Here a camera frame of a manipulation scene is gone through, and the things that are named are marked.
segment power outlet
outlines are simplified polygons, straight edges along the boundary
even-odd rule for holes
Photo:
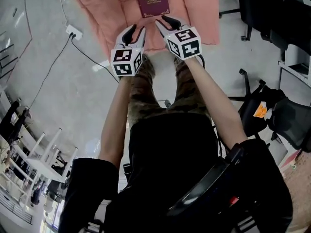
[[[75,39],[77,41],[80,40],[83,36],[81,31],[77,30],[75,27],[73,27],[70,24],[67,26],[66,33],[68,33],[68,34],[74,33],[76,35]]]

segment red passport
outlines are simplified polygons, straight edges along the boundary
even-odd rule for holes
[[[168,0],[138,0],[143,18],[165,15],[170,12]]]

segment gray floor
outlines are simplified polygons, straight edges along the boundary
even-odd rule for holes
[[[22,104],[30,105],[68,34],[65,33],[60,0],[26,0],[26,3],[33,40],[9,78],[8,90],[13,98],[20,97]],[[10,33],[16,53],[20,55],[30,40],[26,16],[22,15],[24,0],[0,0],[0,6],[4,8],[0,12],[0,26]],[[12,18],[15,7],[17,14]],[[238,7],[238,0],[220,0],[220,10]],[[64,1],[64,10],[69,23],[84,34],[77,46],[98,62],[106,60],[76,1]],[[264,79],[270,87],[278,84],[279,49],[263,41],[257,31],[252,32],[250,42],[242,42],[240,36],[245,33],[246,25],[240,14],[225,15],[220,20],[221,43],[204,46],[207,71],[228,95],[244,95],[244,81],[238,73],[240,68],[249,73],[252,89],[259,79]],[[172,57],[164,52],[151,59],[157,75],[154,80],[157,99],[173,101],[176,81]],[[62,128],[57,145],[67,154],[77,146],[79,157],[97,156],[102,126],[117,87],[105,70],[94,72],[93,65],[69,43],[31,108],[32,130],[37,135],[44,131],[47,139],[51,139],[57,129]],[[127,152],[128,134],[125,145]]]

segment pink cushion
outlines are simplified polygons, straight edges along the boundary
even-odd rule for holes
[[[154,21],[161,16],[142,18],[137,0],[77,0],[92,25],[106,56],[115,46],[117,35],[126,27],[146,27],[145,51],[165,49],[165,43]],[[183,18],[198,30],[204,44],[219,43],[218,0],[169,0],[170,14]]]

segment camouflage pants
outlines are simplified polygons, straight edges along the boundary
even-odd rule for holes
[[[174,61],[177,77],[177,92],[174,103],[169,108],[161,108],[152,89],[155,70],[146,55],[139,73],[135,75],[128,110],[130,127],[140,120],[170,113],[197,113],[209,116],[200,91],[185,62]]]

